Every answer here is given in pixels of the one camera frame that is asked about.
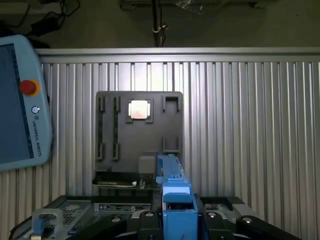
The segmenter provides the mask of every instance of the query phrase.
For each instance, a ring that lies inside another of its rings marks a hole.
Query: silver screw
[[[252,223],[252,219],[249,218],[249,217],[244,217],[242,220],[243,220],[244,222],[246,222],[247,224]]]
[[[117,223],[117,222],[119,222],[120,221],[120,217],[117,217],[117,216],[115,216],[113,219],[112,219],[112,222],[113,223]]]
[[[209,212],[208,215],[209,215],[211,218],[214,218],[215,216],[217,216],[214,212]]]
[[[146,215],[147,217],[152,217],[154,214],[153,214],[152,212],[147,212],[145,215]]]

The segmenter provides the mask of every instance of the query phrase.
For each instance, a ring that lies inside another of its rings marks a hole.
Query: corrugated metal wall
[[[60,195],[96,193],[99,90],[182,92],[184,169],[194,190],[238,196],[269,223],[304,240],[320,239],[320,57],[270,52],[261,61],[238,52],[219,57],[213,49],[203,58],[181,55],[176,61],[178,53],[44,54],[52,160],[0,173],[1,240]],[[297,58],[306,62],[277,61]]]

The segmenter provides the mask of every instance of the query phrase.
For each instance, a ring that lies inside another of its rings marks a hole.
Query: power adapter
[[[43,20],[37,21],[31,24],[31,32],[28,35],[34,35],[40,37],[47,33],[51,33],[53,31],[57,31],[60,29],[58,24],[59,17],[48,17]]]

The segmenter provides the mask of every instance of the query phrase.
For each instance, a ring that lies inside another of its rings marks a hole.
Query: aluminum panel
[[[320,238],[320,49],[40,50],[51,161],[0,173],[0,239],[60,195],[97,194],[95,94],[180,91],[184,169],[203,196],[238,196],[260,218]]]

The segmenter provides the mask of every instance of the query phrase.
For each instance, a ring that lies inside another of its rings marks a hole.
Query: red emergency stop button
[[[19,90],[25,95],[31,96],[37,91],[37,85],[32,80],[23,80],[20,82]]]

